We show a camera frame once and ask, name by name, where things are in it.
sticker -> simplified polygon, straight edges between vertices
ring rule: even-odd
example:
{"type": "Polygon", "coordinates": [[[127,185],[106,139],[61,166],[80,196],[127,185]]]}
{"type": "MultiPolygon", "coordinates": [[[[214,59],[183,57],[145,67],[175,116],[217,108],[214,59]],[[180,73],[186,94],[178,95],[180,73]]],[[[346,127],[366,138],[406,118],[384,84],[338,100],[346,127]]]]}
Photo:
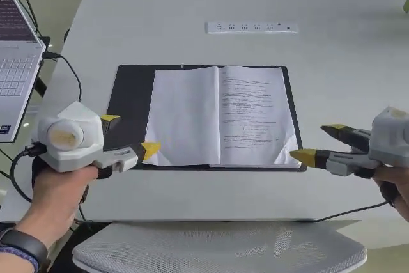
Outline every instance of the sticker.
{"type": "Polygon", "coordinates": [[[394,118],[404,118],[406,115],[408,115],[408,113],[406,113],[406,112],[404,112],[402,110],[391,107],[390,108],[390,115],[392,115],[392,117],[394,117],[394,118]]]}
{"type": "Polygon", "coordinates": [[[143,148],[146,150],[143,161],[147,161],[150,157],[152,157],[154,154],[156,154],[160,150],[159,142],[143,142],[141,144],[143,148]]]}
{"type": "Polygon", "coordinates": [[[10,132],[11,125],[1,125],[0,134],[8,134],[10,132]]]}

white desk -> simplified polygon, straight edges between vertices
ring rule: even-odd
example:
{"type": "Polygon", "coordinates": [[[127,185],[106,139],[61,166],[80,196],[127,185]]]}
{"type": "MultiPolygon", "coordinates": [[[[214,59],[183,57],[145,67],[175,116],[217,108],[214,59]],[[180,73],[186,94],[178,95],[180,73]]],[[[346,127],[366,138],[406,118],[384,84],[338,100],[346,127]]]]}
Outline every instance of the white desk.
{"type": "MultiPolygon", "coordinates": [[[[387,105],[409,110],[404,0],[82,0],[62,54],[77,70],[83,102],[103,114],[120,64],[286,65],[306,148],[346,150],[324,123],[369,128],[387,105]],[[296,22],[298,35],[206,35],[207,20],[296,22]]],[[[60,61],[41,114],[77,98],[60,61]]],[[[30,166],[18,180],[28,191],[30,166]]],[[[91,220],[313,218],[381,202],[370,181],[306,173],[129,171],[91,185],[91,220]]],[[[27,204],[10,190],[2,220],[27,204]]],[[[396,217],[389,207],[349,219],[396,217]]]]}

document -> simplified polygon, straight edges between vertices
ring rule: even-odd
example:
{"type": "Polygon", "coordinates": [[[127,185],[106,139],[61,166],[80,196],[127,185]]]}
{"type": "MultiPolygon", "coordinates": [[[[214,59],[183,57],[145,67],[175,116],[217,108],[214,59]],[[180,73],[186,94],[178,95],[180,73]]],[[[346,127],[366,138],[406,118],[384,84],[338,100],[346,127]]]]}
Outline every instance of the document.
{"type": "Polygon", "coordinates": [[[219,68],[157,70],[146,142],[160,150],[156,166],[220,164],[219,68]]]}
{"type": "Polygon", "coordinates": [[[216,66],[157,70],[146,142],[157,166],[297,168],[298,149],[281,69],[216,66]]]}
{"type": "Polygon", "coordinates": [[[227,66],[219,76],[220,163],[299,166],[282,70],[227,66]]]}

black watch strap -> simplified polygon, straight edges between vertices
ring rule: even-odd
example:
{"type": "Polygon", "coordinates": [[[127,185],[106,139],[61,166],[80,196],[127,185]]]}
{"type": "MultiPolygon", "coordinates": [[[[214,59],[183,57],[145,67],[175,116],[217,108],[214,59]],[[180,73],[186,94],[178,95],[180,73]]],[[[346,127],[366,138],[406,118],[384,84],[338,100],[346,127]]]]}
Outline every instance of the black watch strap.
{"type": "Polygon", "coordinates": [[[49,253],[43,242],[13,228],[4,230],[1,233],[0,245],[19,249],[36,259],[39,265],[45,263],[49,253]]]}

laptop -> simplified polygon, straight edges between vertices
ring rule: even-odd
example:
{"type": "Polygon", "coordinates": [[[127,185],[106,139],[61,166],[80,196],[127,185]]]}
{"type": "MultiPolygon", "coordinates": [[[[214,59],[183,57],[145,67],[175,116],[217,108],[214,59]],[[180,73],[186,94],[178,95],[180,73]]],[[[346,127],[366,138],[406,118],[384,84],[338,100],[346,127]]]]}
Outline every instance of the laptop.
{"type": "Polygon", "coordinates": [[[16,139],[44,50],[17,0],[0,0],[0,143],[16,139]]]}

